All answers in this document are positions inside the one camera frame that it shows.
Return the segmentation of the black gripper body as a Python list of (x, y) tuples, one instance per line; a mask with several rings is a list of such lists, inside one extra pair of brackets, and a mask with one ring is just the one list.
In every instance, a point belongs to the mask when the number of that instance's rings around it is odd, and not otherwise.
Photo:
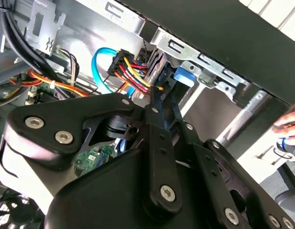
[(54, 197), (44, 226), (47, 229), (221, 229), (223, 223), (194, 167), (186, 147), (175, 147), (181, 182), (182, 208), (174, 216), (147, 212), (145, 157), (133, 151), (76, 179)]

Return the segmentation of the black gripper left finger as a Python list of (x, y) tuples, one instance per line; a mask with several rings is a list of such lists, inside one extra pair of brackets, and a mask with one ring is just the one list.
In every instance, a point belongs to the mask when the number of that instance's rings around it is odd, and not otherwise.
[(78, 179), (73, 168), (76, 156), (116, 138), (127, 142), (128, 151), (121, 156), (139, 151), (145, 157), (144, 207), (177, 213), (182, 207), (181, 187), (158, 89), (152, 89), (145, 107), (112, 93), (15, 108), (2, 135), (0, 181), (48, 213), (58, 192)]

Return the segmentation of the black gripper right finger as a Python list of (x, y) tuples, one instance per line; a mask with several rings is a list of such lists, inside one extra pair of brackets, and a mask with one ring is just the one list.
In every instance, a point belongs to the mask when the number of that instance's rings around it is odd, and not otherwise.
[(202, 142), (172, 96), (165, 121), (173, 135), (182, 208), (172, 229), (295, 229), (295, 222), (217, 141)]

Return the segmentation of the person's hand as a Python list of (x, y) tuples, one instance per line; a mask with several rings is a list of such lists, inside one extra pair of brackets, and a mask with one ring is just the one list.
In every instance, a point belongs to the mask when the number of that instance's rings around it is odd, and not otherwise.
[(285, 138), (288, 145), (295, 146), (295, 105), (274, 122), (272, 131), (277, 138)]

